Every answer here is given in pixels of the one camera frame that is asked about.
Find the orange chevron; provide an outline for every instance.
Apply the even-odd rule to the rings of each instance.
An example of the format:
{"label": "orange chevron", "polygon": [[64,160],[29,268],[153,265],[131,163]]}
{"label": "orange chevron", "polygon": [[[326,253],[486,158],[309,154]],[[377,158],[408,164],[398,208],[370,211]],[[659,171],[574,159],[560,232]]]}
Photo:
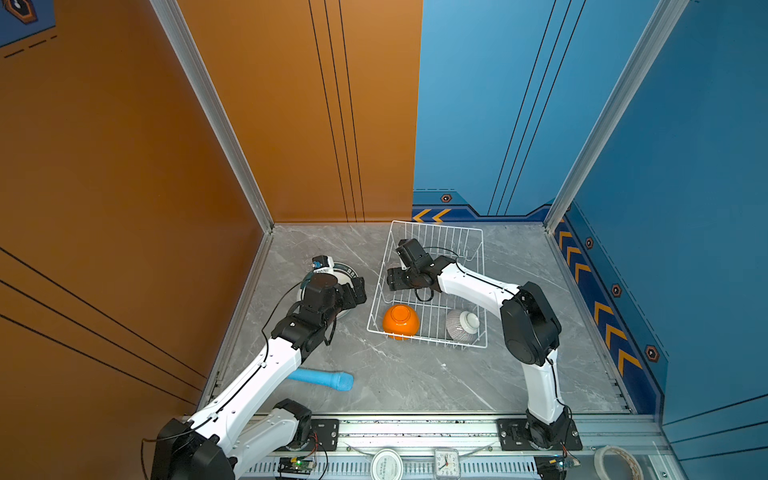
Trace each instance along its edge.
{"label": "orange chevron", "polygon": [[605,324],[605,346],[608,347],[608,349],[611,349],[611,334],[619,335],[623,339],[627,339],[627,336],[624,335],[624,332],[616,328],[615,326]]}
{"label": "orange chevron", "polygon": [[638,369],[642,370],[643,366],[640,364],[640,360],[634,358],[629,353],[626,353],[622,349],[619,349],[619,374],[621,376],[624,376],[624,360],[629,361],[629,363],[634,364]]}
{"label": "orange chevron", "polygon": [[591,272],[592,271],[591,268],[589,268],[588,266],[584,265],[583,263],[576,263],[576,273],[575,273],[576,283],[578,283],[578,273],[579,273],[580,270],[583,270],[585,272]]}
{"label": "orange chevron", "polygon": [[571,232],[560,232],[560,250],[563,250],[563,237],[573,237]]}
{"label": "orange chevron", "polygon": [[568,255],[565,257],[565,262],[568,266],[571,266],[571,253],[581,253],[581,250],[576,247],[568,247],[565,251],[568,252]]}
{"label": "orange chevron", "polygon": [[598,316],[600,315],[601,310],[606,313],[610,313],[611,315],[614,315],[614,311],[608,305],[603,305],[600,302],[595,302],[594,303],[594,324],[595,325],[600,325],[600,320],[598,319]]}
{"label": "orange chevron", "polygon": [[431,208],[428,208],[426,210],[422,210],[422,212],[420,214],[418,214],[415,217],[413,217],[413,220],[416,220],[419,223],[424,223],[424,220],[422,220],[422,216],[424,214],[426,214],[427,212],[429,212],[430,210],[431,210]]}
{"label": "orange chevron", "polygon": [[440,212],[439,214],[437,214],[437,215],[435,215],[434,217],[432,217],[432,219],[433,219],[435,222],[437,222],[437,223],[442,223],[442,220],[440,220],[440,217],[442,217],[443,215],[445,215],[445,214],[446,214],[446,213],[448,213],[449,211],[451,211],[451,209],[450,209],[450,208],[446,208],[445,210],[443,210],[443,211],[442,211],[442,212]]}

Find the white square clock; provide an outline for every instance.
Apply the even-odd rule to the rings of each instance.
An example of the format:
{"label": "white square clock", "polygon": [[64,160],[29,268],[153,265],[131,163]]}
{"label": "white square clock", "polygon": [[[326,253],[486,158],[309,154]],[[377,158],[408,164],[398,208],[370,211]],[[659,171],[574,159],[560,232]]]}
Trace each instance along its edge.
{"label": "white square clock", "polygon": [[435,478],[457,480],[462,473],[458,465],[458,450],[435,449]]}

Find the white wire dish rack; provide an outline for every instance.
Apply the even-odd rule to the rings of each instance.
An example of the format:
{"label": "white wire dish rack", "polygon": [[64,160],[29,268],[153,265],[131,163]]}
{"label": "white wire dish rack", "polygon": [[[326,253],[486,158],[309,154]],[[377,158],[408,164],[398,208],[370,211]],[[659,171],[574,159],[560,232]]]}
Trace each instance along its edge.
{"label": "white wire dish rack", "polygon": [[[400,259],[396,248],[400,240],[415,238],[433,257],[445,255],[458,258],[456,260],[465,268],[485,275],[485,257],[483,251],[482,230],[467,227],[449,227],[435,223],[412,223],[395,220],[389,228],[389,238],[384,249],[379,281],[376,283],[376,291],[373,295],[371,314],[368,317],[368,331],[393,337],[399,337],[405,341],[433,342],[443,346],[467,347],[472,346],[484,349],[488,346],[488,328],[485,309],[474,303],[468,302],[456,295],[437,293],[432,300],[422,302],[416,296],[414,290],[399,290],[393,292],[386,284],[387,270],[393,266],[400,267]],[[429,298],[430,292],[426,289],[419,292],[423,299]],[[402,336],[387,333],[382,327],[384,313],[396,304],[404,304],[412,307],[419,315],[420,327],[414,336]],[[480,327],[477,335],[468,342],[453,340],[445,328],[445,317],[451,310],[467,310],[477,315]]]}

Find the robotic arm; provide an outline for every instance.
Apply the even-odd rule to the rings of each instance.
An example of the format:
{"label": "robotic arm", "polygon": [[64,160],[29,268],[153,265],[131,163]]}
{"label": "robotic arm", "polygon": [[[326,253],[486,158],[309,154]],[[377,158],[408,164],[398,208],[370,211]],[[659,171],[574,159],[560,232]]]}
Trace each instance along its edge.
{"label": "robotic arm", "polygon": [[336,316],[366,301],[362,277],[341,285],[328,273],[332,258],[315,257],[313,268],[303,299],[277,323],[255,360],[186,423],[172,419],[163,427],[151,480],[235,479],[275,449],[301,449],[307,443],[312,412],[293,400],[279,402],[265,419],[247,424],[280,382],[320,343],[329,343],[326,330],[330,323],[335,327]]}
{"label": "robotic arm", "polygon": [[562,328],[541,288],[499,282],[443,255],[433,259],[416,239],[400,240],[397,254],[402,268],[387,270],[391,290],[429,288],[460,296],[502,321],[505,344],[522,364],[528,386],[528,440],[538,449],[564,443],[572,420],[557,389]]}

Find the dark blue wall panel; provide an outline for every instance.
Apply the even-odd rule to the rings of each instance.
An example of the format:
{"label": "dark blue wall panel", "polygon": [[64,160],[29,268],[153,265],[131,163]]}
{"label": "dark blue wall panel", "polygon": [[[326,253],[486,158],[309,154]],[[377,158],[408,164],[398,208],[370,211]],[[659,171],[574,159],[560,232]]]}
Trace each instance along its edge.
{"label": "dark blue wall panel", "polygon": [[[670,438],[712,434],[681,458],[768,443],[740,428],[764,401],[729,406],[768,393],[766,18],[760,0],[691,2],[576,198],[667,353]],[[684,468],[724,478],[731,455]]]}
{"label": "dark blue wall panel", "polygon": [[425,0],[414,188],[481,215],[554,198],[656,4]]}

